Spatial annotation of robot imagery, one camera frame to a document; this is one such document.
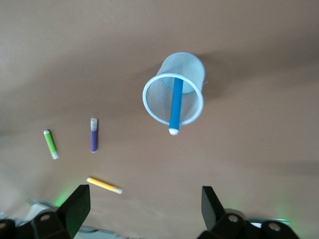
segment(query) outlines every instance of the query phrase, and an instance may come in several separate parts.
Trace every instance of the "purple marker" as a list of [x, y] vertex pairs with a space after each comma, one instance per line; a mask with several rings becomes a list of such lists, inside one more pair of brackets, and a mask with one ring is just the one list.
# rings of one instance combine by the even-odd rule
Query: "purple marker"
[[91, 152], [98, 149], [98, 120], [91, 118]]

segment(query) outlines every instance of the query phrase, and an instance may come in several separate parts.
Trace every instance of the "marker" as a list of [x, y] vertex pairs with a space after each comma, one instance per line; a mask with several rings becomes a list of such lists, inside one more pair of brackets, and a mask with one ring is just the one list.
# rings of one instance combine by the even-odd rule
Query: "marker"
[[91, 152], [94, 153], [98, 149], [98, 120], [91, 118]]
[[92, 184], [94, 184], [96, 186], [99, 186], [101, 188], [104, 188], [106, 190], [112, 191], [112, 192], [117, 193], [117, 194], [123, 193], [123, 189], [118, 188], [118, 187], [116, 187], [116, 186], [114, 186], [112, 184], [103, 182], [103, 181], [101, 181], [99, 179], [96, 179], [96, 178], [93, 178], [93, 177], [87, 178], [86, 181], [88, 183], [92, 183]]
[[43, 134], [44, 134], [46, 143], [48, 144], [52, 158], [57, 159], [59, 155], [58, 155], [58, 152], [56, 151], [56, 147], [55, 147], [51, 132], [48, 129], [46, 129], [43, 132]]
[[171, 135], [177, 135], [179, 132], [181, 98], [183, 95], [183, 80], [174, 79], [173, 99], [171, 101], [171, 112], [168, 131]]

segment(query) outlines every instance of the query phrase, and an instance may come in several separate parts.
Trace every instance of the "white marker tip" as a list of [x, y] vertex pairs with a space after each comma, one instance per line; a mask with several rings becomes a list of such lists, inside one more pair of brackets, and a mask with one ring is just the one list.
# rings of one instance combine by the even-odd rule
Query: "white marker tip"
[[170, 135], [178, 135], [179, 130], [176, 128], [169, 128], [168, 129]]
[[98, 120], [96, 118], [91, 118], [91, 131], [96, 131], [98, 128]]
[[122, 194], [123, 193], [123, 189], [118, 188], [118, 189], [114, 190], [114, 192], [117, 193], [117, 194]]
[[51, 153], [51, 156], [52, 156], [52, 159], [58, 159], [59, 158], [58, 152]]

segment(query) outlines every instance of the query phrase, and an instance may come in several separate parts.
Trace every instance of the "yellow marker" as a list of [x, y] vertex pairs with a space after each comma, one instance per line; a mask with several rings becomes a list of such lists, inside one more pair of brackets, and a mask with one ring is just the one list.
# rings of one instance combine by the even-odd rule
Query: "yellow marker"
[[96, 185], [96, 186], [99, 186], [99, 187], [101, 187], [101, 188], [110, 190], [110, 191], [115, 192], [115, 193], [118, 193], [118, 194], [123, 193], [123, 189], [118, 188], [118, 187], [115, 187], [115, 186], [112, 185], [112, 184], [103, 182], [103, 181], [101, 181], [101, 180], [99, 180], [99, 179], [96, 179], [96, 178], [93, 178], [93, 177], [87, 178], [86, 181], [87, 181], [88, 183], [92, 183], [92, 184], [94, 184], [94, 185]]

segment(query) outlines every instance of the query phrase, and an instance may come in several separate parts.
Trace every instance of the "green light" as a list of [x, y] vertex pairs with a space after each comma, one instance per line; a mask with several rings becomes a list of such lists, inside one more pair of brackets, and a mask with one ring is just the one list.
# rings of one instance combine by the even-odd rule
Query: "green light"
[[63, 193], [60, 194], [60, 195], [58, 196], [58, 198], [55, 200], [54, 205], [55, 205], [56, 207], [60, 207], [70, 195], [71, 195], [70, 191], [65, 191], [65, 192], [63, 192]]
[[300, 226], [298, 226], [298, 216], [294, 214], [293, 210], [287, 203], [279, 203], [277, 205], [276, 214], [278, 218], [284, 218], [284, 220], [289, 220], [290, 223], [287, 224], [291, 229], [298, 235], [302, 235], [302, 230]]

